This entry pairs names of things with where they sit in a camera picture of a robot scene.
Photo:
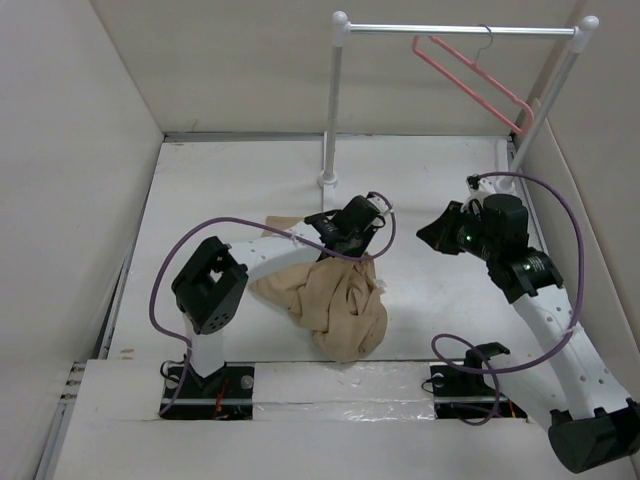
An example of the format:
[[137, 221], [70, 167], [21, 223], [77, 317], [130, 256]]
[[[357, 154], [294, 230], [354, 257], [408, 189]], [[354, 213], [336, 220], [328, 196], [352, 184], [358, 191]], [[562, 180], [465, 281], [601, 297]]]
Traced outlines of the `beige t shirt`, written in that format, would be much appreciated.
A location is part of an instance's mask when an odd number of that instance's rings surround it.
[[386, 334], [388, 314], [372, 261], [327, 258], [297, 264], [251, 283], [250, 290], [308, 330], [315, 348], [330, 361], [362, 360]]

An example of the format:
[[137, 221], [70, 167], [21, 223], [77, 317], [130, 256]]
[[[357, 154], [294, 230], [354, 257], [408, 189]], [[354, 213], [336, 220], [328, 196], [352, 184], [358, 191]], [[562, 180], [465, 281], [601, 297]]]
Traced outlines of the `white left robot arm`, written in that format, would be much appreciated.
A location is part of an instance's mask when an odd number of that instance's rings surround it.
[[222, 387], [228, 370], [221, 331], [246, 291], [283, 309], [330, 361], [354, 362], [375, 350], [388, 316], [366, 251], [389, 212], [369, 193], [300, 221], [272, 218], [257, 240], [203, 240], [171, 285], [192, 326], [190, 387], [205, 397]]

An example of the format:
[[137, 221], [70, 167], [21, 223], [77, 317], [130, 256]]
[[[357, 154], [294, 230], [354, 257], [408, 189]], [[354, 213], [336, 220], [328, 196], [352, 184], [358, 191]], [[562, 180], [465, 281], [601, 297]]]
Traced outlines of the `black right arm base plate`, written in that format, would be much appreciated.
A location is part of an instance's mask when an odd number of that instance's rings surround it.
[[421, 388], [434, 400], [437, 419], [458, 419], [467, 424], [478, 424], [488, 417], [527, 419], [524, 410], [501, 395], [495, 405], [495, 390], [482, 376], [471, 375], [451, 368], [446, 363], [429, 365], [430, 377]]

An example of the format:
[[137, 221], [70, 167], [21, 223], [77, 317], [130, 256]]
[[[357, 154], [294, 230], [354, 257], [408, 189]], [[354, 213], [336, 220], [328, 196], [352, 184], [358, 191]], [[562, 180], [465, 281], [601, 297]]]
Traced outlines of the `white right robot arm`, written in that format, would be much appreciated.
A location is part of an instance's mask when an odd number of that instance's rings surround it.
[[529, 212], [508, 194], [452, 201], [417, 237], [433, 250], [468, 252], [486, 263], [492, 282], [525, 321], [558, 380], [533, 371], [500, 377], [500, 389], [546, 430], [558, 460], [582, 473], [639, 450], [639, 404], [615, 379], [588, 335], [571, 320], [571, 302], [552, 260], [529, 244]]

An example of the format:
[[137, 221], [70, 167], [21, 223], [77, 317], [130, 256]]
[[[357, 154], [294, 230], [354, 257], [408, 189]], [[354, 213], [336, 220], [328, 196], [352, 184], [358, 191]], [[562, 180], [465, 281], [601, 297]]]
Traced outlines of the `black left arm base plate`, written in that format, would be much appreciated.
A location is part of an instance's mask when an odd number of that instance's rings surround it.
[[159, 416], [165, 420], [245, 421], [253, 419], [255, 365], [225, 364], [203, 379], [189, 371], [181, 379], [184, 365], [171, 361], [160, 367], [163, 394]]

